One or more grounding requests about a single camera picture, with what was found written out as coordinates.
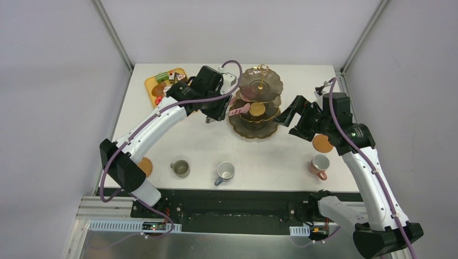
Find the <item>pink handled metal tongs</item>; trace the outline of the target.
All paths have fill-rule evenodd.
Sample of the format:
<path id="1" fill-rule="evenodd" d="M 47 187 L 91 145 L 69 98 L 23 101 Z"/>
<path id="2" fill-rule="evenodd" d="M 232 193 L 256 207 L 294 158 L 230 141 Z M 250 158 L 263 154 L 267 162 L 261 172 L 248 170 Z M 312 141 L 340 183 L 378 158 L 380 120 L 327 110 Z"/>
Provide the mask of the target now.
<path id="1" fill-rule="evenodd" d="M 237 115 L 237 114 L 247 113 L 250 110 L 250 107 L 251 107 L 251 104 L 250 103 L 246 103 L 243 107 L 234 108 L 234 109 L 230 110 L 228 112 L 228 116 L 231 117 L 231 116 L 234 116 L 234 115 Z"/>

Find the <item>pink frosted donut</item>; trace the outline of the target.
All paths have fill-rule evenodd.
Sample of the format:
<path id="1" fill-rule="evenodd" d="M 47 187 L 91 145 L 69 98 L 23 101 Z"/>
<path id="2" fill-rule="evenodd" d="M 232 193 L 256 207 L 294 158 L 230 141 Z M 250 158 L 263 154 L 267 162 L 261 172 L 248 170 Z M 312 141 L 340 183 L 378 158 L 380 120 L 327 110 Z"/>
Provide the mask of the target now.
<path id="1" fill-rule="evenodd" d="M 244 100 L 245 102 L 251 102 L 252 100 L 246 96 L 243 95 L 241 91 L 239 91 L 240 98 Z"/>

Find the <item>round tan cookie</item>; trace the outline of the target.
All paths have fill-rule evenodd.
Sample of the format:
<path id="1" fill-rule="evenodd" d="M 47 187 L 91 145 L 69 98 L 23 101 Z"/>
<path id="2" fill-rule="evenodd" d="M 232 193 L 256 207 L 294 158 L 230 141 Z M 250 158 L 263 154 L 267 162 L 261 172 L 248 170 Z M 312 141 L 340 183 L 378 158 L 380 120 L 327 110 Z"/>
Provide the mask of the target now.
<path id="1" fill-rule="evenodd" d="M 266 112 L 266 107 L 263 103 L 251 103 L 249 114 L 253 117 L 259 117 Z"/>

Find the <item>red strawberry donut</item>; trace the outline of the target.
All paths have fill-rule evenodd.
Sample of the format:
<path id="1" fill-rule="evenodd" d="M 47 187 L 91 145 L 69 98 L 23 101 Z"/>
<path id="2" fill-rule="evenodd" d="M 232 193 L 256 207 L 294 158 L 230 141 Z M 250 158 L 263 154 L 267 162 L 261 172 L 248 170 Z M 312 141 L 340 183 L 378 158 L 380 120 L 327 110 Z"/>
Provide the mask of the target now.
<path id="1" fill-rule="evenodd" d="M 158 96 L 156 97 L 154 103 L 158 106 L 161 103 L 162 99 L 163 99 L 163 96 Z"/>

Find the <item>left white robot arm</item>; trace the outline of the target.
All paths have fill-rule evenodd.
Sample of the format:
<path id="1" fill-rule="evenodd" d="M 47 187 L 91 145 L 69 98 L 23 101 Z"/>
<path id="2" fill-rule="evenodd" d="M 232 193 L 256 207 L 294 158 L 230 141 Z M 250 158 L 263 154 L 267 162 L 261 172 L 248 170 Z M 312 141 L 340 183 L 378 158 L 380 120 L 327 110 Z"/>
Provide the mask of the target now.
<path id="1" fill-rule="evenodd" d="M 221 121 L 226 115 L 232 93 L 239 87 L 237 76 L 203 66 L 187 81 L 176 80 L 163 93 L 156 108 L 137 126 L 115 141 L 103 140 L 99 145 L 103 173 L 100 188 L 110 176 L 123 190 L 144 204 L 151 218 L 163 215 L 165 204 L 160 191 L 146 178 L 139 163 L 147 151 L 174 125 L 201 110 Z"/>

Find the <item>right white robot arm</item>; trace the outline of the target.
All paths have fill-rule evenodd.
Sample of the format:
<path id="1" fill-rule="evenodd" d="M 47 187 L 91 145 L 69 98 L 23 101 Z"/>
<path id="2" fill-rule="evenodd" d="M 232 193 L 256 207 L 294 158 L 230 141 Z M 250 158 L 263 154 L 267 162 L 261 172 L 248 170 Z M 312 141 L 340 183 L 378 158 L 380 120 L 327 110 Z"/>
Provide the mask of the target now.
<path id="1" fill-rule="evenodd" d="M 324 217 L 348 232 L 364 258 L 377 258 L 406 249 L 423 236 L 419 223 L 411 222 L 396 201 L 382 171 L 375 141 L 368 127 L 353 122 L 351 101 L 345 93 L 326 93 L 315 102 L 297 96 L 275 122 L 289 126 L 289 133 L 312 141 L 317 134 L 328 137 L 349 168 L 366 208 L 362 215 L 327 190 L 308 199 L 307 216 L 313 221 Z"/>

